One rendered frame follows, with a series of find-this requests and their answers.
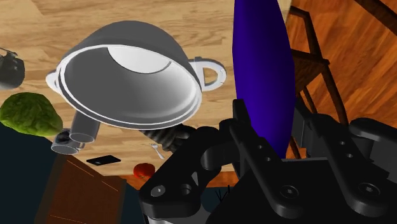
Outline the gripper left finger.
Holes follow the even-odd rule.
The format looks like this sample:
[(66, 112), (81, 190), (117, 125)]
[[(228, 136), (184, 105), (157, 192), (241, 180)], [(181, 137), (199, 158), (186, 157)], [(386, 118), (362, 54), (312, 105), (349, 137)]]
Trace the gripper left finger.
[(239, 184), (259, 186), (259, 198), (287, 219), (303, 215), (298, 190), (271, 173), (282, 160), (251, 126), (242, 99), (233, 101), (233, 117), (219, 128), (200, 127), (141, 187), (142, 212), (152, 219), (187, 218), (201, 207), (200, 196), (222, 165), (239, 165)]

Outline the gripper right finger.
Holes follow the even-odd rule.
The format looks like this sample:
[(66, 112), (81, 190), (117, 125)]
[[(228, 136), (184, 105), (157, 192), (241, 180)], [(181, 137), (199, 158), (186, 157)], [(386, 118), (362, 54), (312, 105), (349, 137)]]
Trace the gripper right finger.
[(397, 212), (397, 183), (359, 150), (351, 132), (329, 115), (312, 113), (295, 102), (292, 136), (309, 158), (326, 158), (346, 204), (356, 213), (378, 218)]

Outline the blue elongated pointed object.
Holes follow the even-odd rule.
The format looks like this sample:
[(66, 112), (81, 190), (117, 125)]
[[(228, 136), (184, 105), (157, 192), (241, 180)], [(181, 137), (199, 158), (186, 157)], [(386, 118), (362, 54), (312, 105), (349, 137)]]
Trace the blue elongated pointed object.
[(233, 73), (252, 126), (285, 158), (295, 107), (295, 70), (277, 0), (235, 0)]

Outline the silver fork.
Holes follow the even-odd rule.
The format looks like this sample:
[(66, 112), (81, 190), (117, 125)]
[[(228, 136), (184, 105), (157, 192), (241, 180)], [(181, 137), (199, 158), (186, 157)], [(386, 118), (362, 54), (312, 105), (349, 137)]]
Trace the silver fork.
[(157, 144), (150, 144), (150, 146), (155, 150), (155, 152), (158, 154), (160, 159), (162, 160), (165, 159), (165, 157), (159, 152)]

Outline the dark grey ribbed object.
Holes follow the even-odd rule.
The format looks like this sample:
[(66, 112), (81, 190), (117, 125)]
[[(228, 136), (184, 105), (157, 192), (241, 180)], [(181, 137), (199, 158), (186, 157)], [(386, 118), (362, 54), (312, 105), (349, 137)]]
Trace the dark grey ribbed object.
[(140, 130), (146, 137), (161, 144), (164, 151), (174, 153), (196, 131), (195, 128), (179, 124), (166, 129)]

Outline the red tomato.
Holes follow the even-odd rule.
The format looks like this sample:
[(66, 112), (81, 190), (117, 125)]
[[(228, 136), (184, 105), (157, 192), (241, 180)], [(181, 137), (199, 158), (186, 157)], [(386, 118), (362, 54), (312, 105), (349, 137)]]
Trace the red tomato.
[(136, 178), (149, 179), (155, 173), (155, 166), (149, 163), (140, 163), (134, 167), (133, 173)]

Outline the black phone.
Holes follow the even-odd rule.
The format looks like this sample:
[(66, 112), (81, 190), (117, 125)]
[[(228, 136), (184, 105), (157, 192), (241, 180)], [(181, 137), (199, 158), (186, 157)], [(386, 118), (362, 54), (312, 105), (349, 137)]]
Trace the black phone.
[(116, 158), (112, 155), (106, 155), (106, 156), (96, 157), (96, 158), (91, 158), (91, 159), (86, 160), (87, 163), (96, 165), (96, 166), (117, 163), (120, 161), (121, 160), (119, 158)]

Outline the dark wooden chair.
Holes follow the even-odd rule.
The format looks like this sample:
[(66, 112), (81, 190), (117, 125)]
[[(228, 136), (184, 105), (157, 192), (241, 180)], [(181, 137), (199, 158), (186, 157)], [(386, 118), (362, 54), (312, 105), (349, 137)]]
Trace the dark wooden chair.
[(336, 109), (339, 122), (343, 125), (348, 125), (349, 121), (347, 118), (344, 103), (330, 71), (330, 62), (329, 60), (324, 59), (321, 53), (310, 13), (301, 10), (300, 8), (297, 8), (295, 6), (291, 6), (289, 8), (289, 14), (298, 16), (303, 19), (309, 45), (309, 52), (303, 52), (294, 49), (292, 49), (291, 51), (295, 63), (296, 96), (301, 101), (307, 101), (310, 110), (313, 113), (317, 113), (316, 106), (308, 91), (307, 85), (312, 82), (318, 75), (321, 75), (326, 84), (326, 88), (330, 93), (330, 97)]

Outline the grey cup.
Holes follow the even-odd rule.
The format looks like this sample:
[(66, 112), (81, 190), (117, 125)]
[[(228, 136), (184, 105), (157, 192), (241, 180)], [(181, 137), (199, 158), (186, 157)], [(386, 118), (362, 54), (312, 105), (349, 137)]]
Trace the grey cup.
[(92, 143), (96, 140), (100, 124), (97, 120), (76, 111), (69, 137), (79, 143)]
[(73, 141), (69, 137), (69, 134), (70, 129), (62, 129), (62, 131), (55, 136), (51, 145), (52, 151), (63, 155), (75, 155), (85, 147), (85, 143)]

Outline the light wooden table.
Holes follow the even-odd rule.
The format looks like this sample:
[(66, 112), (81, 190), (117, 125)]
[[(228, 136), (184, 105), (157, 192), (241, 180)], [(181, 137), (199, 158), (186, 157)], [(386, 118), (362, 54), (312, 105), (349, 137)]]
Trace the light wooden table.
[(25, 64), (20, 92), (45, 95), (64, 125), (74, 109), (45, 82), (46, 74), (70, 48), (103, 25), (139, 20), (171, 34), (189, 58), (221, 62), (223, 86), (203, 94), (188, 124), (213, 126), (232, 116), (235, 85), (232, 62), (234, 0), (0, 0), (0, 53), (16, 52)]

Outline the green lettuce head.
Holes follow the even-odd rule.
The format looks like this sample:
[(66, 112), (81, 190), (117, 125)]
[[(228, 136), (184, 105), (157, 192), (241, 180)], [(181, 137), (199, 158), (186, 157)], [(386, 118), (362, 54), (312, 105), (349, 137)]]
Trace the green lettuce head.
[(63, 121), (43, 95), (21, 92), (7, 98), (0, 106), (0, 122), (19, 133), (48, 137), (63, 129)]

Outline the dark grey kettle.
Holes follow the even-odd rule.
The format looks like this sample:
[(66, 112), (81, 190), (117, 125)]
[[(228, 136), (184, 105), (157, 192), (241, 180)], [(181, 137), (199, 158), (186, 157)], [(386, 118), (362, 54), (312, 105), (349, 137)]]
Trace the dark grey kettle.
[(6, 55), (0, 54), (0, 90), (18, 88), (25, 78), (24, 61), (16, 52), (1, 47), (0, 50), (6, 52)]

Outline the grey two-handled pot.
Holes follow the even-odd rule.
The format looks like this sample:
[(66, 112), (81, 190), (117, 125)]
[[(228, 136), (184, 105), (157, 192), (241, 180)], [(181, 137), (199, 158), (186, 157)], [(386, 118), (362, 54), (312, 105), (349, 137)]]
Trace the grey two-handled pot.
[(199, 109), (202, 93), (226, 80), (212, 59), (189, 59), (161, 28), (125, 20), (105, 25), (71, 48), (46, 76), (74, 109), (108, 125), (172, 127)]

